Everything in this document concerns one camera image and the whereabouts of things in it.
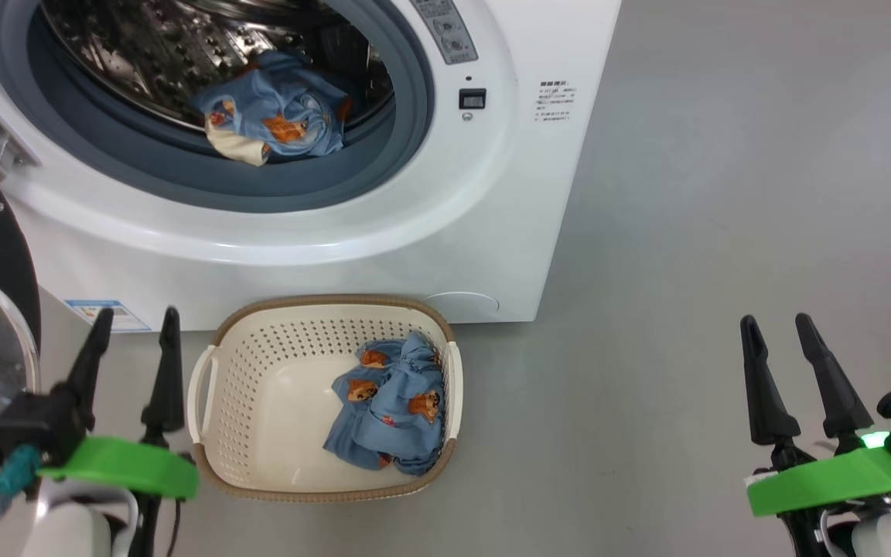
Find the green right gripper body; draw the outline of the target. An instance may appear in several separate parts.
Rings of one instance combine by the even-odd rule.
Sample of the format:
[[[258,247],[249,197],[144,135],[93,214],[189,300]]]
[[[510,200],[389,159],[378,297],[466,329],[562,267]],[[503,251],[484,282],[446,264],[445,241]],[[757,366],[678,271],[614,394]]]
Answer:
[[[863,448],[746,479],[757,518],[774,516],[796,556],[891,556],[891,452]]]

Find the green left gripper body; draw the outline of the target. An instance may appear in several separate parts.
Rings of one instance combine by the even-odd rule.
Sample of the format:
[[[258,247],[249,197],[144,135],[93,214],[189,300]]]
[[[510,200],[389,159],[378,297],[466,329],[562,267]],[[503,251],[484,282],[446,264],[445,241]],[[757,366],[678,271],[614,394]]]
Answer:
[[[39,556],[155,556],[167,501],[178,528],[180,508],[197,496],[191,459],[164,446],[86,438],[63,465],[39,473]]]

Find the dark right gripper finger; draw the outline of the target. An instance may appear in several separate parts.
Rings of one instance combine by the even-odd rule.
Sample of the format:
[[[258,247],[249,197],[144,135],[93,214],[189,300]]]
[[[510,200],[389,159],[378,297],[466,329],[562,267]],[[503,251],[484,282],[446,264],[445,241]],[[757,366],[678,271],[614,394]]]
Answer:
[[[768,367],[768,348],[753,315],[740,320],[743,366],[749,432],[754,444],[774,446],[801,434],[794,416],[789,415]]]
[[[794,322],[804,357],[814,369],[826,415],[824,434],[830,439],[845,439],[855,437],[857,431],[873,426],[874,420],[869,410],[824,341],[813,318],[799,313]]]

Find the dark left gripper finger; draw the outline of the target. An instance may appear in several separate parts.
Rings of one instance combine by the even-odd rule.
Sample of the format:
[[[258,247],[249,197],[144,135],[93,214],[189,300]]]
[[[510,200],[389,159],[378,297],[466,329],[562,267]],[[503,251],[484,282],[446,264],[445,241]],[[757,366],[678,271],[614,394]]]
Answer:
[[[151,399],[141,415],[141,424],[145,427],[141,442],[149,446],[169,445],[166,434],[185,427],[180,316],[172,306],[164,313],[159,346],[158,374],[153,381]]]
[[[60,396],[73,409],[79,423],[87,431],[93,431],[96,424],[94,396],[101,359],[108,350],[113,321],[113,308],[103,307],[75,357],[67,379],[52,387],[52,396]]]

